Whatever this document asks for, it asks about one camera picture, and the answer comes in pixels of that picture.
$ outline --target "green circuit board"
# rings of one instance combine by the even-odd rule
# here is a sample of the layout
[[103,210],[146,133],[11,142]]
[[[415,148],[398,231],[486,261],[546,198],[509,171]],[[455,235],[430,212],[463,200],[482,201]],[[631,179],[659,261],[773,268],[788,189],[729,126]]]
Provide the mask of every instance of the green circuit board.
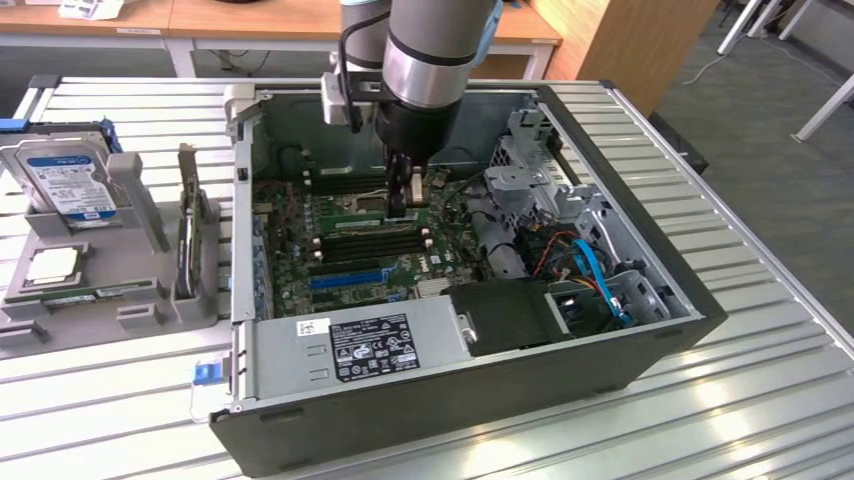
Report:
[[[461,215],[442,215],[442,205],[462,181],[435,183],[441,188],[426,189],[427,206],[410,209],[403,221],[386,219],[385,191],[321,196],[310,187],[283,182],[256,188],[254,213],[264,222],[276,317],[417,298],[415,287],[423,280],[447,278],[451,284],[465,284],[493,276],[486,262],[471,261],[481,254],[471,224]],[[462,207],[463,202],[457,195],[450,205]],[[315,258],[322,250],[317,238],[422,234],[423,229],[423,238],[430,239],[423,252],[374,257],[382,282],[311,288],[310,269],[325,264]]]

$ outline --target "power supply label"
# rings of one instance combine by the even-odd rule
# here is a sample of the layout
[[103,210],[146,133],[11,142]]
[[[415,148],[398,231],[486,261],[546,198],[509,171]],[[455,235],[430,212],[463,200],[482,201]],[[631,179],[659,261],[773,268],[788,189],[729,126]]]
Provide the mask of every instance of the power supply label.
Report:
[[335,376],[342,382],[419,368],[405,314],[330,325]]
[[116,214],[116,204],[107,186],[96,179],[102,174],[90,157],[28,158],[27,165],[60,214],[75,220],[100,220]]

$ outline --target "blue ram slot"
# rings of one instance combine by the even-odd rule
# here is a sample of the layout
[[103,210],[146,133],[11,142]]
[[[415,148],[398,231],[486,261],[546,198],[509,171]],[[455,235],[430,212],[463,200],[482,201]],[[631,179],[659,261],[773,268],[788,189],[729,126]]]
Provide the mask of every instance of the blue ram slot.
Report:
[[366,283],[383,283],[386,274],[382,270],[374,272],[351,273],[349,275],[338,275],[335,277],[313,278],[309,283],[311,290],[323,288],[351,287],[354,285],[365,285]]

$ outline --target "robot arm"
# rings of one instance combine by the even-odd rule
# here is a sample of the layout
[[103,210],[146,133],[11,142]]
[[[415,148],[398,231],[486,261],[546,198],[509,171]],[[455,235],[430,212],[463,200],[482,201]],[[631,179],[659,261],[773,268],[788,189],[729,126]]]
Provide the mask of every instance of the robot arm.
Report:
[[[377,103],[387,210],[390,217],[401,217],[407,206],[419,203],[421,175],[430,157],[447,143],[478,60],[483,27],[501,5],[497,7],[497,0],[395,0],[394,5],[389,0],[343,0],[342,5],[346,48],[337,86],[343,93],[345,118],[358,131],[361,117],[353,105]],[[381,93],[362,95],[349,72],[381,66]],[[334,86],[329,77],[323,86],[325,90]]]

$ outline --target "metal slatted table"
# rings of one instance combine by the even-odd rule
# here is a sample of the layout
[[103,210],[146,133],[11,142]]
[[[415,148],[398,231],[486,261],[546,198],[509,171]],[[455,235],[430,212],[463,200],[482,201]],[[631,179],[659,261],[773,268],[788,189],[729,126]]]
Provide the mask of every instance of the metal slatted table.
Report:
[[[270,80],[283,83],[288,80]],[[223,80],[64,78],[30,91],[42,121],[116,123],[158,202],[178,198],[179,142],[195,144],[231,236],[232,155]],[[854,472],[853,342],[619,92],[555,83],[606,157],[730,312],[689,351],[623,391],[276,478],[830,478]],[[590,179],[571,152],[565,155]],[[0,178],[0,288],[27,224]],[[220,256],[228,317],[230,245]],[[190,416],[195,361],[230,344],[228,322],[0,362],[0,478],[242,478]]]

